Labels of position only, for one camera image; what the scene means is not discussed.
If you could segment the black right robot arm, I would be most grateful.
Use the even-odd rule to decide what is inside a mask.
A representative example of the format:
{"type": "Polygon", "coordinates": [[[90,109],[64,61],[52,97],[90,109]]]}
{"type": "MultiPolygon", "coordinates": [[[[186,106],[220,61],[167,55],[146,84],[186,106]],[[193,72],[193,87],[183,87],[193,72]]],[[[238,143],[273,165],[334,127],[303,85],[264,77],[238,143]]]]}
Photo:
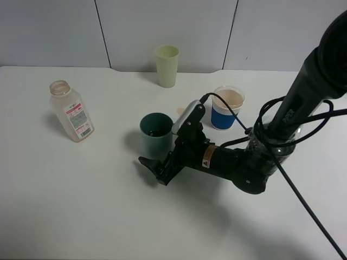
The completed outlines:
{"type": "Polygon", "coordinates": [[[314,111],[321,103],[331,103],[345,93],[346,13],[342,13],[306,58],[287,95],[263,105],[260,115],[276,103],[280,106],[271,122],[263,123],[257,118],[254,126],[245,131],[245,149],[233,148],[233,142],[216,146],[205,137],[201,124],[208,99],[205,95],[192,102],[174,124],[175,148],[165,160],[140,157],[139,162],[162,185],[189,167],[230,180],[246,193],[262,193],[276,166],[294,151],[298,128],[315,120],[326,124],[329,118],[337,116],[333,108],[323,115],[314,115],[314,111]]]}

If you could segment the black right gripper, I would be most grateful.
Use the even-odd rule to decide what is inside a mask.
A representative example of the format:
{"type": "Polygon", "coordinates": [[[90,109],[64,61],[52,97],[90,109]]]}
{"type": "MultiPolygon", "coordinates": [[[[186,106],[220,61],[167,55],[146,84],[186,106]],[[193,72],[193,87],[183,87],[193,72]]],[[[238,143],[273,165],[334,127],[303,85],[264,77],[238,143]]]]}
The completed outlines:
{"type": "Polygon", "coordinates": [[[139,162],[157,177],[162,185],[167,185],[183,168],[202,169],[202,153],[208,139],[203,133],[201,119],[205,115],[203,105],[196,106],[183,126],[179,129],[175,140],[175,148],[169,153],[165,165],[160,160],[139,157],[139,162]]]}

